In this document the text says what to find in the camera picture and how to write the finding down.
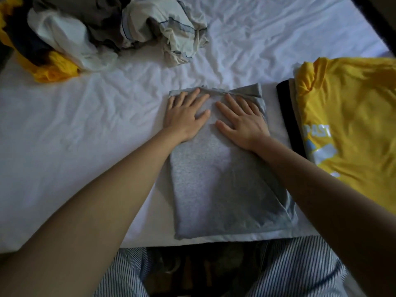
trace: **hand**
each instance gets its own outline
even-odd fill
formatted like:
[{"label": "hand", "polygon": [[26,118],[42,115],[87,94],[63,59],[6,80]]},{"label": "hand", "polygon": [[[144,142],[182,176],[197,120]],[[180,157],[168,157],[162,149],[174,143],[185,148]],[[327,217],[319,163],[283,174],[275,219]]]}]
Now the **hand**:
[{"label": "hand", "polygon": [[234,129],[220,120],[216,121],[217,128],[237,146],[254,152],[261,139],[270,137],[268,126],[259,108],[241,96],[237,97],[240,105],[229,94],[226,94],[225,98],[231,109],[221,102],[216,102],[216,105],[234,125]]},{"label": "hand", "polygon": [[171,96],[168,100],[165,114],[164,128],[172,129],[180,142],[192,139],[210,117],[210,110],[207,109],[196,119],[195,114],[209,98],[209,94],[204,94],[196,99],[200,89],[195,89],[189,96],[186,92],[181,92],[178,97]]}]

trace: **bed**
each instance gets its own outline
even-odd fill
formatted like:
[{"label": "bed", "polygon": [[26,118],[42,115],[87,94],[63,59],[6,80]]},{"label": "bed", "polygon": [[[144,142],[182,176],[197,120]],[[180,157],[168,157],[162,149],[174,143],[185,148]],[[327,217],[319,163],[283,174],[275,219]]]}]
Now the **bed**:
[{"label": "bed", "polygon": [[[210,43],[191,63],[165,66],[160,46],[123,51],[114,69],[38,84],[12,57],[0,74],[0,253],[19,249],[85,184],[161,129],[170,90],[259,82],[272,136],[290,145],[276,96],[293,67],[318,57],[379,57],[388,48],[350,0],[183,0],[202,11]],[[295,229],[176,240],[169,163],[122,247],[252,241]]]}]

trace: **yellow clothing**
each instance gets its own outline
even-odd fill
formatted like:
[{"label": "yellow clothing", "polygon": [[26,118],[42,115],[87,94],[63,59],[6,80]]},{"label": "yellow clothing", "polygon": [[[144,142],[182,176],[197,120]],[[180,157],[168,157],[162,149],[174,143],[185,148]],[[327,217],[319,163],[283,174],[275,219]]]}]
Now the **yellow clothing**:
[{"label": "yellow clothing", "polygon": [[396,214],[396,60],[319,58],[296,88],[309,159]]},{"label": "yellow clothing", "polygon": [[[0,41],[13,49],[11,40],[9,39],[7,33],[3,30],[6,26],[4,20],[5,15],[12,15],[12,9],[14,7],[21,6],[23,4],[22,0],[6,0],[0,3]],[[17,60],[18,63],[27,71],[32,73],[34,79],[37,82],[55,82],[67,80],[71,77],[78,76],[79,71],[77,65],[71,62],[69,59],[65,58],[62,54],[51,51],[48,55],[51,64],[44,66],[36,66],[32,64],[29,60],[23,57],[17,50]]]}]

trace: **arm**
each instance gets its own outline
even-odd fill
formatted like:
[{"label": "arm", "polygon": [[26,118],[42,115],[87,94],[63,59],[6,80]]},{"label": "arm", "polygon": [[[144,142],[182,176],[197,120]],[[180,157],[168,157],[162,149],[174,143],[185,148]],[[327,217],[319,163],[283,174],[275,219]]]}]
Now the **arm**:
[{"label": "arm", "polygon": [[194,117],[209,97],[195,100],[198,93],[171,97],[163,130],[80,190],[3,263],[1,296],[93,294],[166,158],[208,120],[209,111]]},{"label": "arm", "polygon": [[306,217],[370,295],[396,293],[396,217],[270,138],[257,106],[227,96],[217,103],[233,123],[219,130],[241,148],[255,152],[279,176]]}]

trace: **blue and white striped pants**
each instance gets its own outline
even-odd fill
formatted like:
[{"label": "blue and white striped pants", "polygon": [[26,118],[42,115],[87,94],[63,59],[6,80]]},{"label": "blue and white striped pants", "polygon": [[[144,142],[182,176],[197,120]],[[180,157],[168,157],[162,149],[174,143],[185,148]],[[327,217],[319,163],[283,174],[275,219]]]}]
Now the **blue and white striped pants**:
[{"label": "blue and white striped pants", "polygon": [[[148,296],[142,280],[152,264],[146,248],[120,249],[94,296]],[[320,236],[263,241],[258,266],[258,279],[228,296],[346,296],[347,270]]]}]

